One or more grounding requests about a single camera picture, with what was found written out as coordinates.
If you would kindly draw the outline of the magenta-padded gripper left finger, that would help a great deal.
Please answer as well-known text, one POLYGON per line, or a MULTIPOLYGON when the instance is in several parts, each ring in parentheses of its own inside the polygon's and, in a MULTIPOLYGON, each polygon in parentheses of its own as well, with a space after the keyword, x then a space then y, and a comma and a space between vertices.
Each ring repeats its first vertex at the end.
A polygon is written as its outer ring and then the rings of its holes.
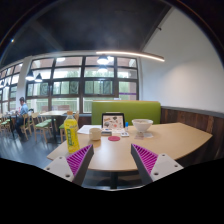
POLYGON ((67 157, 57 157, 44 170, 81 186, 93 155, 94 148, 90 144, 67 157))

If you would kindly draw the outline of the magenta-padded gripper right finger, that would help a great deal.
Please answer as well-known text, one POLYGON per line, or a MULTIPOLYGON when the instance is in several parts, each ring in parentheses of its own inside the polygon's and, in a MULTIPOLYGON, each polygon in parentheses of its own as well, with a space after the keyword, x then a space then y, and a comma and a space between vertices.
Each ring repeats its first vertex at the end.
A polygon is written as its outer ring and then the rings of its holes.
POLYGON ((167 154, 157 155, 136 144, 131 145, 131 154, 143 185, 150 184, 182 169, 182 166, 167 154))

